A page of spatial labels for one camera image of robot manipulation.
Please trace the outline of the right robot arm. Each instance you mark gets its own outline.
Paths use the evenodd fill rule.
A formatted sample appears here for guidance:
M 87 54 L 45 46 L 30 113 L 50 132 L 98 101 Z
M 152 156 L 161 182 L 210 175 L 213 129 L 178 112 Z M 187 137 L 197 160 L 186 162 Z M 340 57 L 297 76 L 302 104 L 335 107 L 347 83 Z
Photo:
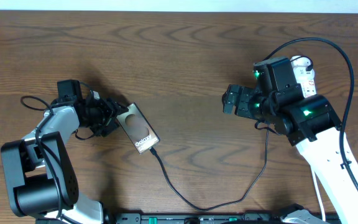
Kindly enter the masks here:
M 358 163 L 343 121 L 314 84 L 312 60 L 277 57 L 254 64 L 255 88 L 229 85 L 223 111 L 273 124 L 305 158 L 342 223 L 358 223 Z

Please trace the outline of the white USB charger adapter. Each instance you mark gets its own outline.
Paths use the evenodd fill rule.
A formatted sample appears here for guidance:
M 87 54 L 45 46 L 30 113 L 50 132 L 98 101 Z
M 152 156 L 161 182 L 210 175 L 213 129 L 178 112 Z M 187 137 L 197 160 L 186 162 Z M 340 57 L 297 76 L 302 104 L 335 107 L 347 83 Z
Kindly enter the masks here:
M 296 55 L 290 59 L 293 72 L 297 78 L 313 79 L 313 61 L 304 55 Z

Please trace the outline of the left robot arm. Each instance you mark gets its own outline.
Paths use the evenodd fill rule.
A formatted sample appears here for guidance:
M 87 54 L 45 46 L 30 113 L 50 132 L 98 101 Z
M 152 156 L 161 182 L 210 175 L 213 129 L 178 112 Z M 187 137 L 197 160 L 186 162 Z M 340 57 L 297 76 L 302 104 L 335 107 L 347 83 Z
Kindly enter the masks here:
M 80 128 L 106 137 L 119 127 L 117 117 L 128 109 L 90 89 L 83 82 L 57 83 L 58 96 L 42 100 L 43 118 L 22 139 L 1 147 L 1 160 L 9 205 L 18 217 L 36 223 L 115 223 L 105 205 L 80 192 L 66 144 Z

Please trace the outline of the white power strip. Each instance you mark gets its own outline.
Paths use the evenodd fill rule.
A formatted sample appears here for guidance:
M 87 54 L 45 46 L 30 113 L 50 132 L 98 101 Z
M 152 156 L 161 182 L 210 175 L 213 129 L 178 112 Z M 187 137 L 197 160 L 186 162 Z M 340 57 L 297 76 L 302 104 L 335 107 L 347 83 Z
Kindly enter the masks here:
M 303 96 L 305 98 L 311 97 L 316 94 L 316 86 L 314 82 L 315 72 L 313 69 L 307 71 L 307 66 L 292 65 L 293 72 L 297 83 L 301 85 Z

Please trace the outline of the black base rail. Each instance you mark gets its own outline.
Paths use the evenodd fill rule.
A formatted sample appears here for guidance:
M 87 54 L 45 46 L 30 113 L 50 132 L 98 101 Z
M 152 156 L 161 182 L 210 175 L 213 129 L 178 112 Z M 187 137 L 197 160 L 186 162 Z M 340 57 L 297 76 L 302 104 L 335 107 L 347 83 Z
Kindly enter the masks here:
M 214 223 L 283 223 L 269 213 L 250 212 L 236 214 L 140 214 L 118 213 L 112 216 L 115 224 L 214 224 Z

